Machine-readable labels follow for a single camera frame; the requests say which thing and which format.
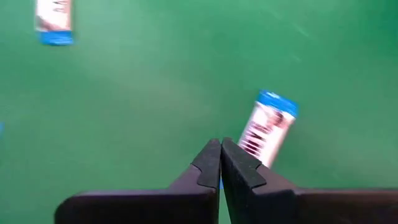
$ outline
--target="black plastic jaw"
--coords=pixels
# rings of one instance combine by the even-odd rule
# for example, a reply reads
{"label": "black plastic jaw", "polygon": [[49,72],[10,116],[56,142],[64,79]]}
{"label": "black plastic jaw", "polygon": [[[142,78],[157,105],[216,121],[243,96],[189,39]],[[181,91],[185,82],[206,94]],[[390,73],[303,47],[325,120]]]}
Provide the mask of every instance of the black plastic jaw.
{"label": "black plastic jaw", "polygon": [[72,196],[58,206],[55,223],[218,223],[220,154],[219,140],[210,140],[167,189]]}
{"label": "black plastic jaw", "polygon": [[398,189],[302,189],[224,139],[221,170],[232,224],[398,223]]}

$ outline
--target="wrapped candy bar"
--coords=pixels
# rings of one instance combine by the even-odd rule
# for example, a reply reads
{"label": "wrapped candy bar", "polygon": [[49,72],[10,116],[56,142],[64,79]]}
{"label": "wrapped candy bar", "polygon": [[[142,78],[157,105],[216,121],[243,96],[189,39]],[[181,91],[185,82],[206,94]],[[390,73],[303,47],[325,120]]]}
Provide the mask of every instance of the wrapped candy bar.
{"label": "wrapped candy bar", "polygon": [[72,0],[37,0],[36,30],[43,44],[70,45]]}
{"label": "wrapped candy bar", "polygon": [[270,167],[296,116],[297,105],[293,101],[262,90],[239,146]]}

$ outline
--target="green surface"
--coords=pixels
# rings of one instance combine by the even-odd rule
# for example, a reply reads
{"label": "green surface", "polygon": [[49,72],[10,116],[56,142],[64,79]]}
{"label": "green surface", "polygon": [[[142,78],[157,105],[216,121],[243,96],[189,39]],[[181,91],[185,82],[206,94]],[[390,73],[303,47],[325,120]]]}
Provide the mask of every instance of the green surface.
{"label": "green surface", "polygon": [[[398,179],[393,0],[75,1],[76,44],[0,3],[0,223],[88,189],[162,188],[266,88],[300,106],[273,169],[306,187]],[[221,200],[220,223],[228,223]]]}

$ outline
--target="blue cap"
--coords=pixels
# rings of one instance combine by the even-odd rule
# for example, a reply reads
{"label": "blue cap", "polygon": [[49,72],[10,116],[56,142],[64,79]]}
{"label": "blue cap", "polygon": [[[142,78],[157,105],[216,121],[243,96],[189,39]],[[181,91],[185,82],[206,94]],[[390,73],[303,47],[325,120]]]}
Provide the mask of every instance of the blue cap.
{"label": "blue cap", "polygon": [[39,32],[39,38],[43,44],[48,44],[48,45],[73,44],[72,32],[69,30]]}
{"label": "blue cap", "polygon": [[292,116],[297,116],[297,105],[291,100],[283,98],[271,91],[261,90],[257,101],[266,106],[273,106],[278,110],[288,112]]}

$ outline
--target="candy wrapper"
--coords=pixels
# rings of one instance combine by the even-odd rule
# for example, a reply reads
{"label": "candy wrapper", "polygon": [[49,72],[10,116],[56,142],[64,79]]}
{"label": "candy wrapper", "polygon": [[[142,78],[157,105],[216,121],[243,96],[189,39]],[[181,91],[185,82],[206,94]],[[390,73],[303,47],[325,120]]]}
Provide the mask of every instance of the candy wrapper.
{"label": "candy wrapper", "polygon": [[70,45],[72,0],[37,0],[36,30],[43,44]]}
{"label": "candy wrapper", "polygon": [[239,146],[270,167],[296,116],[297,105],[294,102],[262,90]]}

